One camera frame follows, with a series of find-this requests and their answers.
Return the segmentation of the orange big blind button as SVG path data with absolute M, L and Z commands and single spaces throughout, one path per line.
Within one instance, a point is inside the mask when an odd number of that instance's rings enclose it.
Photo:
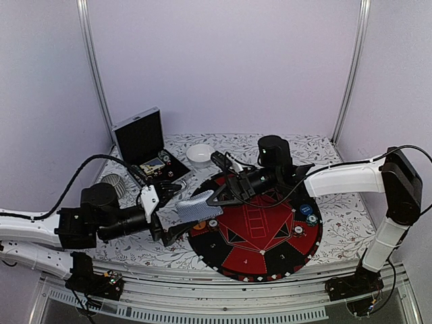
M 200 230 L 204 230 L 206 227 L 207 227 L 207 222 L 202 221 L 202 222 L 198 223 L 197 225 L 195 225 L 192 229 L 196 230 L 196 231 L 200 231 Z

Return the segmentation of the orange black hundred chip stack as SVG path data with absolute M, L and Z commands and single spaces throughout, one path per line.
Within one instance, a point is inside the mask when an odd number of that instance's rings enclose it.
M 207 227 L 210 232 L 216 232 L 219 230 L 219 222 L 216 219 L 210 219 L 207 221 Z

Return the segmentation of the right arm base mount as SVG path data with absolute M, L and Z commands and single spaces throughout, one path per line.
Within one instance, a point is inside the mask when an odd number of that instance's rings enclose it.
M 373 312 L 383 288 L 380 272 L 374 273 L 362 267 L 357 268 L 352 275 L 332 277 L 325 282 L 330 301 L 369 295 L 347 303 L 349 312 L 356 317 L 366 317 Z

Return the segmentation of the green fifty poker chip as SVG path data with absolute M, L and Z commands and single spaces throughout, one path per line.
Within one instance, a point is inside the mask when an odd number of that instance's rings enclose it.
M 308 226 L 314 227 L 318 224 L 319 220 L 318 217 L 314 214 L 310 214 L 306 216 L 306 224 Z

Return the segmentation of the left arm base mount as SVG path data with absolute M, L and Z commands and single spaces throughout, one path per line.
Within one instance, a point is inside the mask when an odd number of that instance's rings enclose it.
M 119 301 L 124 280 L 120 272 L 108 270 L 96 273 L 92 258 L 83 252 L 72 252 L 71 276 L 65 281 L 65 286 L 85 296 L 96 296 Z

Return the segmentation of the blue small blind button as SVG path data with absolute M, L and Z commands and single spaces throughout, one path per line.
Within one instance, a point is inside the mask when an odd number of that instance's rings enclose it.
M 300 205 L 299 211 L 306 216 L 313 214 L 313 208 L 308 204 Z

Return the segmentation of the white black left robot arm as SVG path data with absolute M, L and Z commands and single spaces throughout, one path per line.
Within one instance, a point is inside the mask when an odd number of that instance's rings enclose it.
M 81 191 L 80 205 L 63 208 L 59 203 L 45 213 L 1 210 L 1 260 L 46 271 L 62 279 L 73 278 L 86 293 L 100 287 L 100 278 L 85 263 L 80 250 L 96 248 L 97 242 L 148 231 L 154 241 L 172 245 L 197 221 L 163 229 L 157 211 L 181 189 L 166 181 L 148 180 L 137 167 L 121 159 L 102 158 L 124 166 L 141 181 L 134 206 L 121 208 L 113 185 L 97 183 Z

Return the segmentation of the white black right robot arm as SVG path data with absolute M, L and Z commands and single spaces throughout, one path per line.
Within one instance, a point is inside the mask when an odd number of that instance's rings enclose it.
M 288 189 L 286 198 L 297 190 L 311 198 L 352 192 L 384 193 L 385 218 L 349 280 L 354 294 L 364 294 L 374 285 L 375 277 L 409 228 L 423 214 L 423 181 L 402 153 L 402 147 L 389 147 L 383 155 L 369 160 L 322 168 L 295 166 L 289 143 L 280 136 L 264 136 L 259 139 L 258 147 L 260 167 L 250 171 L 228 154 L 216 151 L 211 155 L 223 175 L 232 170 L 234 176 L 226 178 L 221 187 L 208 195 L 205 207 L 220 215 L 223 207 L 251 205 L 254 197 L 276 187 Z

